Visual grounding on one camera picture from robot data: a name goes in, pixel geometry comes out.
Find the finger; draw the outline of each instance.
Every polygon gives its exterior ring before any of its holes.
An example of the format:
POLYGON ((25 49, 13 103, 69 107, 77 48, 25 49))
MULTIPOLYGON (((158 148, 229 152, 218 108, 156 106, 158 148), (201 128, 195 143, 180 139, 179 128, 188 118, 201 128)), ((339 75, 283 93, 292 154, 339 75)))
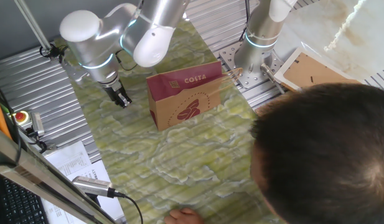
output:
POLYGON ((174 217, 167 216, 164 218, 166 224, 176 224, 177 220, 174 217))
POLYGON ((195 212, 194 210, 192 210, 190 208, 183 208, 180 210, 180 212, 182 212, 184 214, 188 214, 188 215, 198 215, 197 212, 195 212))
POLYGON ((182 214, 182 212, 180 212, 178 209, 174 209, 174 210, 171 210, 171 212, 169 212, 169 215, 178 219, 181 216, 183 216, 184 214, 182 214))

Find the paper bag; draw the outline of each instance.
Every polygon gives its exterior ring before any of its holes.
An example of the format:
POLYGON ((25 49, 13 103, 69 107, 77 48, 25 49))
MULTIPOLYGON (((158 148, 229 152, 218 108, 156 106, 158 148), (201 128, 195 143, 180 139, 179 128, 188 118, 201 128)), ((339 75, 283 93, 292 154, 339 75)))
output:
POLYGON ((221 103, 221 62, 208 63, 147 78, 150 113, 159 131, 221 103))

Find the marble-patterned table surface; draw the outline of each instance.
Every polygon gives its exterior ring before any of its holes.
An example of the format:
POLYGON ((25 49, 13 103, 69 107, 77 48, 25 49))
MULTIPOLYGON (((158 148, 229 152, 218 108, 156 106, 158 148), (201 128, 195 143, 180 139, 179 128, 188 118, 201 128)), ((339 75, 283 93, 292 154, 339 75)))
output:
POLYGON ((363 80, 384 70, 384 0, 321 0, 290 13, 275 51, 297 47, 363 80))
MULTIPOLYGON (((120 53, 126 68, 131 57, 120 53)), ((182 21, 157 73, 214 62, 194 26, 182 21)), ((249 134, 254 112, 233 86, 222 104, 182 124, 157 131, 149 112, 146 77, 154 70, 121 71, 134 103, 114 105, 92 81, 73 83, 111 181, 135 199, 145 223, 163 223, 172 208, 196 209, 206 223, 277 223, 250 179, 249 134)), ((140 223, 134 205, 120 200, 130 224, 140 223)))

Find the keyboard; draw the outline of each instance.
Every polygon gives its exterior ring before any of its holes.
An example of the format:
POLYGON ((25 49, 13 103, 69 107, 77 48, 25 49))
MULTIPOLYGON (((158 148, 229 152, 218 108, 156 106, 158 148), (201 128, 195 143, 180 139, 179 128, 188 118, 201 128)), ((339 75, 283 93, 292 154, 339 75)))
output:
POLYGON ((1 175, 0 198, 3 223, 48 224, 41 198, 1 175))

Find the green tablecloth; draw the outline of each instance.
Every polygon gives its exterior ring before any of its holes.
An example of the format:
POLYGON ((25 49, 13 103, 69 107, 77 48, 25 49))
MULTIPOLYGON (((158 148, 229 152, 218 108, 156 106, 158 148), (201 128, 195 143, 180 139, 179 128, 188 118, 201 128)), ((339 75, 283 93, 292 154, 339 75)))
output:
MULTIPOLYGON (((124 67, 131 57, 119 54, 124 67)), ((157 73, 214 62, 201 36, 182 21, 157 73)), ((134 103, 121 109, 99 85, 73 83, 111 181, 140 206, 145 223, 163 223, 172 208, 196 209, 206 223, 276 223, 250 179, 249 135, 254 113, 233 86, 222 104, 163 132, 149 112, 146 77, 152 69, 121 72, 134 103)), ((120 199, 127 221, 139 223, 134 205, 120 199)))

